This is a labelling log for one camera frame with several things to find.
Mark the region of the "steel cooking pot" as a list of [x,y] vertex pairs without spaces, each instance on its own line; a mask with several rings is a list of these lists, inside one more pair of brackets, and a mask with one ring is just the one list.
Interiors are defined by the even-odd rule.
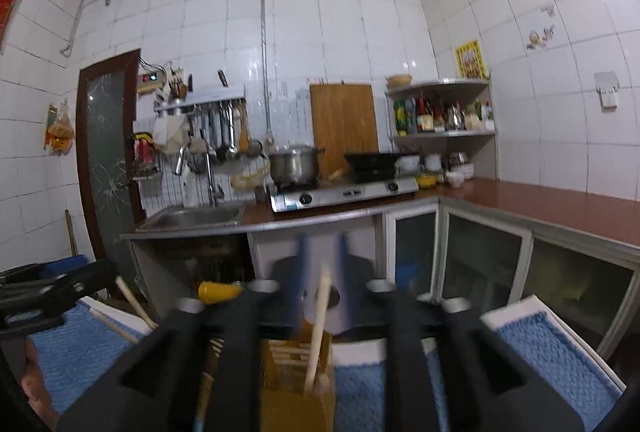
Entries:
[[323,148],[308,145],[277,148],[269,155],[271,179],[277,186],[313,183],[320,176],[323,153]]

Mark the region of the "steel sink basin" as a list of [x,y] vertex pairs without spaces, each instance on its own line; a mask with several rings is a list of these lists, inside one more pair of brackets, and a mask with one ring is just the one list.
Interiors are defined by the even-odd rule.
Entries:
[[139,231],[179,231],[194,228],[235,226],[241,222],[246,205],[227,203],[200,207],[168,207],[148,218]]

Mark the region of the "black wok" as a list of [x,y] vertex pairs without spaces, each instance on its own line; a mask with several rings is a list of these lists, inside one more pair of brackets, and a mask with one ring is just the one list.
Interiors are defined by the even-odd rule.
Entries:
[[397,152],[345,153],[357,184],[391,181],[396,175],[396,163],[404,155]]

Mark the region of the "wooden cutting board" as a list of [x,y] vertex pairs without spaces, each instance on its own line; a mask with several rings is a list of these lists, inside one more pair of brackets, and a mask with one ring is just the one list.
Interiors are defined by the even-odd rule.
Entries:
[[378,152],[378,128],[370,84],[309,86],[314,144],[322,149],[320,177],[346,171],[346,153]]

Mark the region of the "yellow perforated utensil holder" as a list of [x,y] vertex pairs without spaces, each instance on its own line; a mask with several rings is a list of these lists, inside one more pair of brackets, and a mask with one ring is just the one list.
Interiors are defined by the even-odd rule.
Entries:
[[243,316],[233,316],[241,330],[227,334],[222,343],[209,403],[205,431],[331,431],[335,388],[331,360],[331,334],[323,332],[314,390],[304,393],[313,322],[302,322],[292,340],[266,340],[250,328],[256,311],[266,306],[259,293],[238,285],[203,282],[198,297],[207,305],[245,304]]

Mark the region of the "wooden chopstick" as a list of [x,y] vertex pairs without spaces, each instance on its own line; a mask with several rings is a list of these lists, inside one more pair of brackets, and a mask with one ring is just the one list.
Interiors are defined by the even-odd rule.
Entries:
[[122,293],[123,296],[125,296],[125,299],[130,304],[134,312],[144,321],[146,326],[148,326],[151,330],[154,330],[157,327],[157,323],[149,316],[142,305],[138,302],[136,296],[129,289],[124,278],[122,278],[122,276],[117,276],[115,278],[115,283],[118,290]]
[[316,312],[314,313],[314,324],[312,325],[311,332],[310,351],[304,384],[305,394],[310,394],[314,390],[314,380],[316,380],[316,374],[319,365],[324,325],[326,324],[326,312],[328,311],[331,288],[331,270],[329,269],[329,267],[323,266],[320,270]]
[[137,344],[139,342],[139,340],[133,334],[130,334],[130,332],[120,328],[118,325],[116,325],[115,322],[112,322],[110,319],[108,319],[107,316],[105,316],[100,311],[97,311],[96,309],[91,308],[89,313],[94,319],[103,323],[103,325],[107,326],[107,328],[110,329],[112,332],[114,332],[114,334],[118,334],[119,337],[123,338],[127,342],[131,344]]

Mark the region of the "blue textured towel mat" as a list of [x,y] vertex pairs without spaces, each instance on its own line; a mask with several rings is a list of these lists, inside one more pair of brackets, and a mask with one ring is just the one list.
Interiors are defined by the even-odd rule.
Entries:
[[[57,412],[65,412],[133,344],[114,334],[89,313],[94,308],[138,340],[150,329],[141,318],[85,299],[68,311],[61,327],[32,336],[44,383]],[[501,325],[486,318],[497,336],[555,389],[593,430],[624,392],[608,367],[555,326],[546,311],[526,311]],[[334,428],[379,431],[384,421],[384,343],[381,340],[335,344]]]

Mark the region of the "yellow wall picture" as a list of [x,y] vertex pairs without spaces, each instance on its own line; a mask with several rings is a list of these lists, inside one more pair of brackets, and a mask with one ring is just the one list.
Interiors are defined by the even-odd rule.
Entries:
[[470,40],[458,46],[454,50],[454,60],[456,60],[459,76],[462,78],[486,80],[489,77],[478,40]]

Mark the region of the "steel sink faucet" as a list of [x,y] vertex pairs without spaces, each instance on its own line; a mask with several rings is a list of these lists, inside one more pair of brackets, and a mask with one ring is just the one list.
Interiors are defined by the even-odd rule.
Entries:
[[218,207],[219,202],[224,199],[224,192],[215,181],[214,166],[217,155],[216,151],[210,147],[209,144],[199,145],[195,150],[192,149],[191,144],[183,145],[178,151],[174,174],[181,178],[186,173],[184,170],[188,168],[189,158],[197,157],[198,155],[201,155],[204,159],[208,205],[210,207]]

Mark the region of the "hanging utensil rack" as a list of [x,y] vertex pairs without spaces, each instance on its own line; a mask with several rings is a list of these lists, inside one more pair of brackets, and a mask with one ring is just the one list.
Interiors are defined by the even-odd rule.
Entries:
[[156,96],[153,141],[164,155],[176,155],[183,147],[195,146],[196,153],[207,145],[222,162],[240,153],[239,106],[245,88],[217,86],[204,92],[188,92],[183,99],[161,100]]

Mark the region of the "white corner shelf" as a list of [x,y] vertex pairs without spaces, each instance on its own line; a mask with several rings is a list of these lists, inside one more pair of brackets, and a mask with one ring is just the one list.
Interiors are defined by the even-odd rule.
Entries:
[[441,78],[386,86],[387,137],[399,152],[439,157],[442,168],[471,162],[498,177],[497,121],[488,78]]

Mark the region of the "steel gas stove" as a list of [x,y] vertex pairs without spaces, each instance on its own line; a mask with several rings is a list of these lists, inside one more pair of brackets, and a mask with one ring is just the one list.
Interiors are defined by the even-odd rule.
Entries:
[[275,193],[270,196],[270,207],[273,213],[285,213],[405,196],[418,191],[419,185],[416,178],[403,177],[391,181],[377,181],[376,183]]

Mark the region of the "white wall socket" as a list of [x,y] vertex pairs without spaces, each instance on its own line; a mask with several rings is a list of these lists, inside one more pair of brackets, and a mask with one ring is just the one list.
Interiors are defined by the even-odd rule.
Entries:
[[618,106],[617,93],[620,90],[620,81],[616,73],[614,71],[597,72],[594,74],[594,81],[602,110],[616,110]]

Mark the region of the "brown framed glass door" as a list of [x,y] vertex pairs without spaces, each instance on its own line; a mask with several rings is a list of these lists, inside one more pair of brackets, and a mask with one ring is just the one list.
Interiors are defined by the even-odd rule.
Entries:
[[76,99],[77,173],[91,249],[122,276],[134,269],[122,234],[144,218],[132,171],[139,64],[135,49],[87,66]]

